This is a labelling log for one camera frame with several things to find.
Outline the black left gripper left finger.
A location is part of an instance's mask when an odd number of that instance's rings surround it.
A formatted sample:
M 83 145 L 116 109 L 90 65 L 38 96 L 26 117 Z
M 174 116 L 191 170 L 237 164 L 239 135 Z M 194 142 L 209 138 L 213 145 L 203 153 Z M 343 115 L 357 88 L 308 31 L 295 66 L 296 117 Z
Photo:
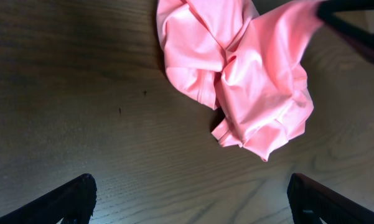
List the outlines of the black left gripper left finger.
M 17 210 L 0 217 L 0 224 L 88 224 L 96 205 L 97 186 L 91 174 L 82 174 Z

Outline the pink cloth garment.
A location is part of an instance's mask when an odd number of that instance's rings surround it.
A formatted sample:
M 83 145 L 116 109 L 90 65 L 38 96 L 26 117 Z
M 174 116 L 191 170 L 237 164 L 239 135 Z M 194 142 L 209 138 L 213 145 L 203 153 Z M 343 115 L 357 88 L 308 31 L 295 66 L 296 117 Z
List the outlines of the pink cloth garment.
M 250 0 L 159 0 L 156 23 L 168 80 L 225 119 L 221 146 L 267 161 L 301 135 L 314 108 L 301 58 L 320 27 L 319 1 L 259 14 Z

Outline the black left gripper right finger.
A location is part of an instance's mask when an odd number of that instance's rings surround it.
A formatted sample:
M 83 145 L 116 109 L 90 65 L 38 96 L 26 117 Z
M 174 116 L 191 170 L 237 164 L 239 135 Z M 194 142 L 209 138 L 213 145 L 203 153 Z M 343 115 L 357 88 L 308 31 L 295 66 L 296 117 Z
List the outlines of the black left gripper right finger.
M 374 212 L 301 173 L 293 173 L 287 190 L 295 224 L 374 223 Z

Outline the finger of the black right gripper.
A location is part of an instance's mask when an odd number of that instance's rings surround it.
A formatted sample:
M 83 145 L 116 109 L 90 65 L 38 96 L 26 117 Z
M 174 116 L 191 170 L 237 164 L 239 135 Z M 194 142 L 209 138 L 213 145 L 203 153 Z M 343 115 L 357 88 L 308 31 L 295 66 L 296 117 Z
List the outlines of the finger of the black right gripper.
M 330 0 L 319 4 L 317 17 L 346 41 L 366 61 L 374 64 L 374 34 L 339 19 L 345 11 L 374 11 L 374 0 Z

